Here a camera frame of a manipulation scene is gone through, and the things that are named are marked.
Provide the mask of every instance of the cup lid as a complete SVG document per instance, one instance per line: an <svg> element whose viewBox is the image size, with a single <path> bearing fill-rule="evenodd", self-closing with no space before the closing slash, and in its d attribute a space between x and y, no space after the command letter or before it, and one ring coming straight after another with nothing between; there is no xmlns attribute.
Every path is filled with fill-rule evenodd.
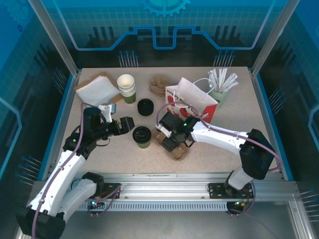
<svg viewBox="0 0 319 239"><path fill-rule="evenodd" d="M136 143L147 143L152 137L152 132L145 126L137 127L133 131L133 139Z"/></svg>
<svg viewBox="0 0 319 239"><path fill-rule="evenodd" d="M154 111L154 104L149 99L142 99L138 103L138 112L142 116L150 116Z"/></svg>

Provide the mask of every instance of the white paper bag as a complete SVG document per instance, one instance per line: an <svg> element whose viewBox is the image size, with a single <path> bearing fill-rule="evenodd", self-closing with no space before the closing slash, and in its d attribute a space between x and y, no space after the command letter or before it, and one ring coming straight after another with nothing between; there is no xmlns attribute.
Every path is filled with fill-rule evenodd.
<svg viewBox="0 0 319 239"><path fill-rule="evenodd" d="M203 120L210 123L216 111L218 102L213 99L208 93L198 88L195 83L190 82L185 78L181 78L177 86L168 86L165 91L165 102L185 102L197 109ZM173 104L167 108L175 116L186 119L188 116L197 117L198 115L192 108L184 105Z"/></svg>

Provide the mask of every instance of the white robotic arm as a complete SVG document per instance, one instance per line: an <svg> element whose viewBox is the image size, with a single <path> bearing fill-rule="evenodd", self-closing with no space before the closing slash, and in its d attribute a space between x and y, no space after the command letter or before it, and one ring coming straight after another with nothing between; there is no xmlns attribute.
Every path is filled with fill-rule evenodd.
<svg viewBox="0 0 319 239"><path fill-rule="evenodd" d="M194 142L204 142L239 155L242 165L230 174L225 183L225 187L228 187L230 194L233 189L241 190L253 179L264 179L274 158L272 154L261 147L245 139L238 138L240 135L253 139L273 150L263 134L256 129L247 133L231 131L211 124L207 127L199 118L188 117L183 121L171 113L166 113L156 127L166 135L166 138L162 141L162 146L169 152L172 152L181 143L191 147Z"/></svg>
<svg viewBox="0 0 319 239"><path fill-rule="evenodd" d="M77 148L80 137L80 133L73 131L66 139L63 146L64 152L61 153L56 167L41 191L27 208L21 207L16 213L19 226L25 235L31 236L32 234L32 227L34 227L32 222L39 205L41 207L36 219L36 237L38 239L58 239L70 216L84 201L89 198L99 199L102 195L106 196L103 177L88 172L82 177L77 187L63 197L75 174L97 146L98 140L107 140L112 135L125 134L134 128L135 124L131 117L112 120L111 114L114 114L115 111L115 104L100 106L100 108L90 107L84 110L83 137L76 153L68 159Z"/></svg>

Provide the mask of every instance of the green container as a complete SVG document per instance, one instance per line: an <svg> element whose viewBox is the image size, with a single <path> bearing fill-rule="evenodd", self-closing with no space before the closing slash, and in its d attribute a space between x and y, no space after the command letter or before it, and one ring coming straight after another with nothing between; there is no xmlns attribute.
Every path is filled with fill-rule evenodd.
<svg viewBox="0 0 319 239"><path fill-rule="evenodd" d="M137 127L133 131L133 139L140 148L147 148L151 143L152 132L145 126Z"/></svg>
<svg viewBox="0 0 319 239"><path fill-rule="evenodd" d="M123 98L125 100L126 103L128 104L133 104L135 101L136 101L136 93L134 93L133 95L131 96L124 96L123 95Z"/></svg>
<svg viewBox="0 0 319 239"><path fill-rule="evenodd" d="M222 107L223 103L225 102L227 92L217 93L215 91L211 91L208 94L212 96L218 102L217 109L219 110Z"/></svg>

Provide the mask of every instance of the bag handle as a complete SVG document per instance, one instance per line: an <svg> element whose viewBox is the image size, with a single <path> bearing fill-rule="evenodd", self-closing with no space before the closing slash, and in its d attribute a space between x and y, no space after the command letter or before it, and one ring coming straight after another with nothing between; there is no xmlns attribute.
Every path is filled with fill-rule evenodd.
<svg viewBox="0 0 319 239"><path fill-rule="evenodd" d="M193 84L195 85L195 83L197 83L198 81L201 81L201 80L208 80L208 82L210 81L210 79L208 79L208 78L201 78L201 79L199 79L199 80L197 80L197 81L195 81ZM210 91L209 92L207 92L206 94L208 95L212 90L214 90L215 89L215 87L213 87L213 88L211 88L210 89Z"/></svg>
<svg viewBox="0 0 319 239"><path fill-rule="evenodd" d="M174 92L173 92L173 99L174 99L174 101L175 101L175 91L176 90L174 90ZM177 106L178 108L186 108L186 107L188 107L188 106L178 106L177 104L175 104L175 106Z"/></svg>

